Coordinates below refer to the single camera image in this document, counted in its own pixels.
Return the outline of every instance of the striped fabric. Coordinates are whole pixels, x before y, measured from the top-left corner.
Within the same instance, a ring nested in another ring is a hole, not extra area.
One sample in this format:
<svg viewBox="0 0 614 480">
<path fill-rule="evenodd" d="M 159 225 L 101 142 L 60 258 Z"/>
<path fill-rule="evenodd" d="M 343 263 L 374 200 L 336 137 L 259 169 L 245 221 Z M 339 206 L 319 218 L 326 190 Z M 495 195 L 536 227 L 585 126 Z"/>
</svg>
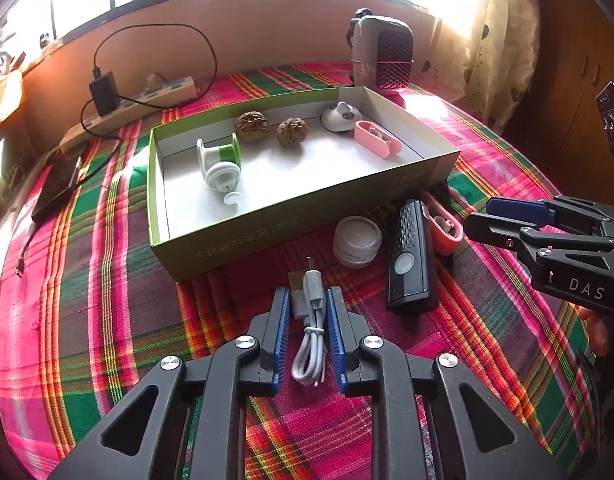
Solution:
<svg viewBox="0 0 614 480">
<path fill-rule="evenodd" d="M 383 250 L 366 269 L 337 263 L 333 225 L 180 283 L 152 254 L 152 125 L 250 98 L 348 84 L 348 72 L 346 65 L 312 64 L 235 73 L 198 102 L 124 127 L 111 163 L 37 232 L 19 279 L 14 267 L 43 174 L 21 215 L 0 290 L 0 414 L 9 443 L 36 478 L 46 478 L 162 356 L 198 358 L 244 333 L 308 255 L 325 285 L 341 286 L 374 332 L 424 357 L 459 355 L 564 470 L 574 468 L 594 427 L 590 384 L 575 358 L 577 350 L 590 355 L 587 337 L 574 309 L 533 291 L 508 251 L 466 240 L 452 258 L 437 259 L 441 306 L 418 319 L 385 311 Z M 402 100 L 462 150 L 449 185 L 433 190 L 460 217 L 482 210 L 492 195 L 554 193 L 529 161 L 460 111 L 418 88 Z M 111 149 L 95 144 L 87 169 Z M 369 215 L 383 222 L 387 213 L 389 206 Z M 301 324 L 293 324 L 290 353 L 300 338 Z M 276 399 L 249 401 L 247 478 L 368 479 L 370 428 L 369 400 L 342 397 L 331 376 L 316 389 L 287 380 Z"/>
</svg>

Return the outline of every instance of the wooden wardrobe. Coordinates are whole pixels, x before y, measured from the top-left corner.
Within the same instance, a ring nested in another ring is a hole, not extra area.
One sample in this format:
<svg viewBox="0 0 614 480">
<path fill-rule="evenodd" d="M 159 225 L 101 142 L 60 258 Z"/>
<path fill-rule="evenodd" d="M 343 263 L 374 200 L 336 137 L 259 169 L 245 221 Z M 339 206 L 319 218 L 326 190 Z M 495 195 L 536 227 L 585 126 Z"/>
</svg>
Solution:
<svg viewBox="0 0 614 480">
<path fill-rule="evenodd" d="M 596 96 L 614 80 L 614 28 L 594 0 L 540 0 L 530 91 L 503 137 L 563 194 L 614 205 L 614 157 Z"/>
</svg>

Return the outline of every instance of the curtain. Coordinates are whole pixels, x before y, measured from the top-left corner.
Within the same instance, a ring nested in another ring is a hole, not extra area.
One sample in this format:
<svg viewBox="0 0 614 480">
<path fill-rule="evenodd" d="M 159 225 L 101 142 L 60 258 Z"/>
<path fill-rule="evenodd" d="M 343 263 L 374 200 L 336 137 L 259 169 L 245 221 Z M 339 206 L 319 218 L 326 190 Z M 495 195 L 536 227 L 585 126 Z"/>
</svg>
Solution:
<svg viewBox="0 0 614 480">
<path fill-rule="evenodd" d="M 536 67 L 538 0 L 412 1 L 439 19 L 414 81 L 501 132 Z"/>
</svg>

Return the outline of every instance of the bundled charging cable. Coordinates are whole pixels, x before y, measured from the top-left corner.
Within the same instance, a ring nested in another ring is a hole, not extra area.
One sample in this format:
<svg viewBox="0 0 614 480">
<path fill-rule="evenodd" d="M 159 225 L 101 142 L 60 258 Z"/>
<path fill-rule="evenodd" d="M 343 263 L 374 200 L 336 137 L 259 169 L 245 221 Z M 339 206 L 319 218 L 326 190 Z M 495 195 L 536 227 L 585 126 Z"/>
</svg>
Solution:
<svg viewBox="0 0 614 480">
<path fill-rule="evenodd" d="M 303 277 L 303 290 L 292 292 L 293 316 L 303 318 L 305 335 L 292 364 L 292 377 L 300 384 L 318 386 L 325 380 L 325 291 L 321 274 L 307 258 L 309 270 Z"/>
</svg>

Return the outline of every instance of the pink clip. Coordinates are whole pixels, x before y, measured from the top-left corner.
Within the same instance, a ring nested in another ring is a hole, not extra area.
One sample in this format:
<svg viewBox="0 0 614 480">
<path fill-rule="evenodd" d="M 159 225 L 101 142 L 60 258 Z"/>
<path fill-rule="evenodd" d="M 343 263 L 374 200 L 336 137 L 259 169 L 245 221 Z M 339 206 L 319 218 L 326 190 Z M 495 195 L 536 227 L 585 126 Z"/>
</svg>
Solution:
<svg viewBox="0 0 614 480">
<path fill-rule="evenodd" d="M 423 191 L 420 198 L 429 211 L 429 224 L 431 226 L 431 238 L 434 251 L 441 256 L 449 256 L 463 241 L 463 226 L 447 210 L 440 205 L 438 200 L 428 192 Z"/>
<path fill-rule="evenodd" d="M 371 121 L 356 123 L 354 140 L 381 158 L 395 155 L 402 150 L 400 140 Z"/>
</svg>

